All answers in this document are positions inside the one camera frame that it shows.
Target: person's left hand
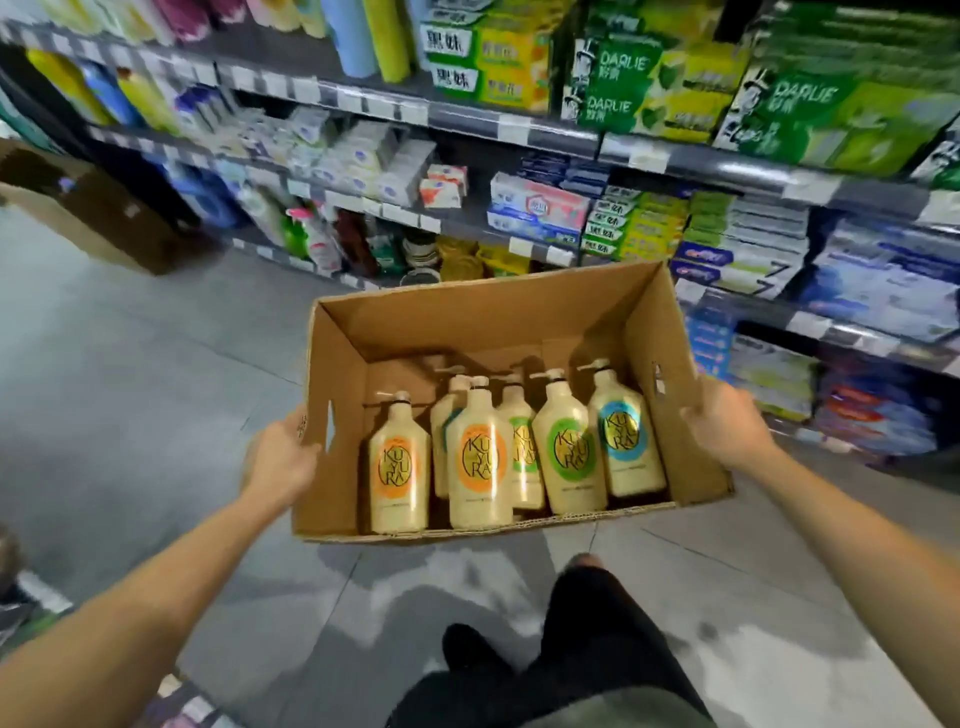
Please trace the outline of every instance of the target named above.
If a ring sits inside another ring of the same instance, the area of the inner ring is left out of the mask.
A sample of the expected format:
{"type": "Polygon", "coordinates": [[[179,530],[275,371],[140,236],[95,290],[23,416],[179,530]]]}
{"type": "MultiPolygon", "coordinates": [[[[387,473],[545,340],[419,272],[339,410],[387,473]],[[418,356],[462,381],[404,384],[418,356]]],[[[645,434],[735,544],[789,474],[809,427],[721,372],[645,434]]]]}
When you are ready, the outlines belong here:
{"type": "Polygon", "coordinates": [[[313,483],[317,458],[324,449],[300,442],[300,423],[305,414],[306,407],[301,404],[251,440],[241,481],[243,500],[279,516],[313,483]]]}

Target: human arm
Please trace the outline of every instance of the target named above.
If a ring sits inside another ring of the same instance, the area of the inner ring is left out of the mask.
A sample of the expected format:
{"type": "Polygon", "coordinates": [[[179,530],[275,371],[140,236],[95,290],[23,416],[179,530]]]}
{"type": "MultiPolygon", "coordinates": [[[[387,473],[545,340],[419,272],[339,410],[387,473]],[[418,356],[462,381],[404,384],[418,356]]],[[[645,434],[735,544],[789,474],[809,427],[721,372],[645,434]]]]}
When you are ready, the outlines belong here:
{"type": "Polygon", "coordinates": [[[127,728],[260,533],[313,481],[319,446],[301,446],[301,411],[251,444],[230,505],[0,664],[4,726],[127,728]]]}
{"type": "Polygon", "coordinates": [[[701,379],[684,418],[700,446],[756,480],[947,728],[960,728],[960,566],[780,449],[750,394],[701,379]]]}

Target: blue label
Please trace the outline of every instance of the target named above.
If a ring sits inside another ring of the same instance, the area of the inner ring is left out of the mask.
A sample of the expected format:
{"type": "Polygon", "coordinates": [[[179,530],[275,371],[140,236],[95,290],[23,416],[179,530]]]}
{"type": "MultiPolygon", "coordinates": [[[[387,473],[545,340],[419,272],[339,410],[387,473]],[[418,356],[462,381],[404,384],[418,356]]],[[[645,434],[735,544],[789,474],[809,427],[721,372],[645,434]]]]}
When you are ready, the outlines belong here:
{"type": "Polygon", "coordinates": [[[636,408],[612,401],[598,413],[600,445],[614,460],[637,460],[647,450],[647,429],[636,408]]]}

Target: orange label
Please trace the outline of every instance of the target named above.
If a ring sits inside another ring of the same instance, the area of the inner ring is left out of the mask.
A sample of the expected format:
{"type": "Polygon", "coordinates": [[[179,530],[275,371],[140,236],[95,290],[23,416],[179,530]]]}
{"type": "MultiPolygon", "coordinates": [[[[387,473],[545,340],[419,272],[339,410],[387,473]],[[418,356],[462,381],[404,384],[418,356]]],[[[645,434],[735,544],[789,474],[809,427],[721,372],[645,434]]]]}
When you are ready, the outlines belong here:
{"type": "Polygon", "coordinates": [[[489,493],[507,474],[507,446],[491,425],[471,425],[457,448],[460,482],[474,493],[489,493]]]}
{"type": "Polygon", "coordinates": [[[376,490],[381,497],[399,498],[410,493],[417,458],[405,437],[387,440],[376,455],[376,490]]]}

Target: hand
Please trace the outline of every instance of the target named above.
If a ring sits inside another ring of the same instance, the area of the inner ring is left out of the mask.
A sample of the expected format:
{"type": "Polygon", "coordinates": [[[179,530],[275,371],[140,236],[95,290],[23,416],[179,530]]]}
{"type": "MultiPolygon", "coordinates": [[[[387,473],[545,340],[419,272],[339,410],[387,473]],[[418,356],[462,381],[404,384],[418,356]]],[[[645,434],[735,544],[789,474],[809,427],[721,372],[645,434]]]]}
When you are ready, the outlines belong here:
{"type": "Polygon", "coordinates": [[[697,445],[726,467],[742,471],[777,451],[749,392],[711,376],[700,376],[698,382],[701,406],[680,411],[697,445]]]}
{"type": "Polygon", "coordinates": [[[313,482],[320,445],[300,443],[300,423],[306,407],[300,405],[284,419],[270,423],[253,437],[244,458],[241,499],[279,516],[313,482]]]}

